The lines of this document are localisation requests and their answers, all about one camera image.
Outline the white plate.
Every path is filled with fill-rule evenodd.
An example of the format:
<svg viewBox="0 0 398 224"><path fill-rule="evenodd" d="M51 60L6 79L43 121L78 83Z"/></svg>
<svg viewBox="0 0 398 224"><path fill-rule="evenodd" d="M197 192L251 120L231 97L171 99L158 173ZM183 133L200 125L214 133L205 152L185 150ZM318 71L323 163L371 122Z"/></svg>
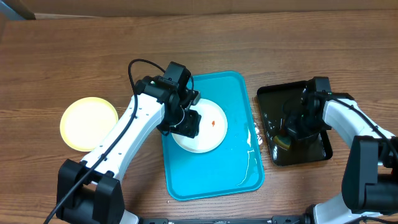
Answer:
<svg viewBox="0 0 398 224"><path fill-rule="evenodd" d="M173 139L186 151L194 153L212 151L223 142L228 130L228 120L224 111L207 99L200 99L190 109L201 115L198 134L194 138L172 134Z"/></svg>

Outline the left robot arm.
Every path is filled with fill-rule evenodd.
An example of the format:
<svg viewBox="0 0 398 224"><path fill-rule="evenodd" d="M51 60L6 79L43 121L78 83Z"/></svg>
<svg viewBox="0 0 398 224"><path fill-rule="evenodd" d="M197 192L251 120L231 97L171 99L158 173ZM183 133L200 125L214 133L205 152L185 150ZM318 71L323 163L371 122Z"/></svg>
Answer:
<svg viewBox="0 0 398 224"><path fill-rule="evenodd" d="M162 75L131 82L133 96L111 132L80 162L67 159L58 172L57 204L45 222L140 223L125 209L121 182L148 135L158 129L198 135L201 116L191 110L200 92L183 65L170 62Z"/></svg>

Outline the green yellow sponge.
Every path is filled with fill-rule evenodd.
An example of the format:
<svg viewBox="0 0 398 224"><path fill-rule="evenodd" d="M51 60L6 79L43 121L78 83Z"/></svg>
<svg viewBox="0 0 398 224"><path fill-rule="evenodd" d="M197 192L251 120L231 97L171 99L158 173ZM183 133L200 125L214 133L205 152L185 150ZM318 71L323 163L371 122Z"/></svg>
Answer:
<svg viewBox="0 0 398 224"><path fill-rule="evenodd" d="M277 134L274 136L273 142L282 149L289 150L292 140L289 135Z"/></svg>

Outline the yellow-green plate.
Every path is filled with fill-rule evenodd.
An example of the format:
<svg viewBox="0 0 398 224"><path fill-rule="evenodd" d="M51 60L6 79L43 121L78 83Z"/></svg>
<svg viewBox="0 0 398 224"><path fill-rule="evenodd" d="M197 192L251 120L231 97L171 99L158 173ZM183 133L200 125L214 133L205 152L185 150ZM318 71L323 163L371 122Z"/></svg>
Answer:
<svg viewBox="0 0 398 224"><path fill-rule="evenodd" d="M60 120L60 134L70 148L90 152L118 122L118 113L108 101L86 97L72 103Z"/></svg>

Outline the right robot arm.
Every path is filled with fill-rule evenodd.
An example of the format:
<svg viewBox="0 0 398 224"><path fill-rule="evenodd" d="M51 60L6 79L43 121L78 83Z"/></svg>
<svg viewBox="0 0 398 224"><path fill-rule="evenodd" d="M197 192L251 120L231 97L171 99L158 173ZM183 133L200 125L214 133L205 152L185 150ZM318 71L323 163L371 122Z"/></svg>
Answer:
<svg viewBox="0 0 398 224"><path fill-rule="evenodd" d="M341 192L308 207L302 223L383 223L397 213L397 136L364 114L347 93L334 93L327 77L314 77L300 97L302 111L287 113L274 142L284 149L334 129L350 152Z"/></svg>

